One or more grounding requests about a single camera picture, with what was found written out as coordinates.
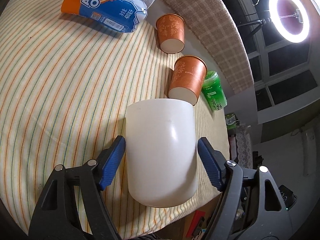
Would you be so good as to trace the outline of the white plastic cup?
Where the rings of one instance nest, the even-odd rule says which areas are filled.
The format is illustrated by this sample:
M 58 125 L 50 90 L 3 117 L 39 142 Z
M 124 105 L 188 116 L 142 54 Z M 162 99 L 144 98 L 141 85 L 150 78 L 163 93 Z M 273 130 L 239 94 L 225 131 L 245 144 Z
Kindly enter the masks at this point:
M 173 207 L 196 192 L 197 157 L 193 106 L 150 99 L 127 107 L 126 166 L 129 193 L 150 207 Z

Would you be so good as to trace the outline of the near orange paper cup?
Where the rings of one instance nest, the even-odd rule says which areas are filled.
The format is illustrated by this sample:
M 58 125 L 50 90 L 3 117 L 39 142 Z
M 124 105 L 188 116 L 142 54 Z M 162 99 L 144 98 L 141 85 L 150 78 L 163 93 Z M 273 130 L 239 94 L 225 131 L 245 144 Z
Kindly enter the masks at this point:
M 201 58 L 193 55 L 179 57 L 174 65 L 168 98 L 183 100 L 195 106 L 206 74 L 207 66 Z

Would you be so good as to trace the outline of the orange paper cup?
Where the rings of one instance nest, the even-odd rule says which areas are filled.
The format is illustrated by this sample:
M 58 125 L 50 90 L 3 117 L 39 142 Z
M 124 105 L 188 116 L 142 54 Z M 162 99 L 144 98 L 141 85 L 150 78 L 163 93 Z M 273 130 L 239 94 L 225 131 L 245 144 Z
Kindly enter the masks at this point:
M 160 49 L 177 54 L 184 49 L 184 19 L 176 14 L 164 14 L 156 21 Z
M 179 57 L 174 65 L 168 98 L 183 100 L 195 106 L 206 74 L 207 66 L 201 58 L 193 55 Z

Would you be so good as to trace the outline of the far orange paper cup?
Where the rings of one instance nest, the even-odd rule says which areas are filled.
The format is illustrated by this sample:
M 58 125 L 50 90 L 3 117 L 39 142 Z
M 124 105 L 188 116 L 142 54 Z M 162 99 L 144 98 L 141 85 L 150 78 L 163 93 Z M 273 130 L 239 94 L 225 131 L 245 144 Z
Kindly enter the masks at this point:
M 156 21 L 160 49 L 177 54 L 184 49 L 184 19 L 176 14 L 164 14 Z

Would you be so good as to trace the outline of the green paper bag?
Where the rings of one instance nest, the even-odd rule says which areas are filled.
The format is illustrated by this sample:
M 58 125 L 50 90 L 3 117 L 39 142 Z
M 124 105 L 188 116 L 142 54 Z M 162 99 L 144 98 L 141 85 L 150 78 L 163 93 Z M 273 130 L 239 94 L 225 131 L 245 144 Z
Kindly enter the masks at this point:
M 228 130 L 235 129 L 240 126 L 240 120 L 235 113 L 226 114 L 225 122 Z

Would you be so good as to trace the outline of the green plastic bottle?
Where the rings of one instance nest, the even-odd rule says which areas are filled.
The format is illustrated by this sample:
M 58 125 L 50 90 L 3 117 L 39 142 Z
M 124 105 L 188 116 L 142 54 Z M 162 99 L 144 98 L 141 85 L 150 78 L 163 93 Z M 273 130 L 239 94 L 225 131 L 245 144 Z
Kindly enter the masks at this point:
M 227 99 L 216 71 L 207 72 L 201 91 L 212 111 L 219 111 L 227 106 Z

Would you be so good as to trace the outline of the orange blue Arctic Ocean bottle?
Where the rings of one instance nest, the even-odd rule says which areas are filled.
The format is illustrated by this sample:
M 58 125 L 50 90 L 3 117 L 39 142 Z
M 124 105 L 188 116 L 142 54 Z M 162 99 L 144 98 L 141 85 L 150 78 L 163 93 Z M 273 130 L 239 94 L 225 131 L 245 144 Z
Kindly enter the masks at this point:
M 61 12 L 95 20 L 121 33 L 132 33 L 148 15 L 141 0 L 63 0 Z

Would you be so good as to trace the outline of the brown plaid blanket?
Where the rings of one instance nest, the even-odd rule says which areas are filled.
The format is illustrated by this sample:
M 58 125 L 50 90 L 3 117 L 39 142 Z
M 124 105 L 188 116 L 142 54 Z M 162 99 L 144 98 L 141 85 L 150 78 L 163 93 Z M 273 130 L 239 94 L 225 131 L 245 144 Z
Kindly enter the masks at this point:
M 238 29 L 222 0 L 161 0 L 182 16 L 215 60 L 232 91 L 253 87 L 249 59 Z

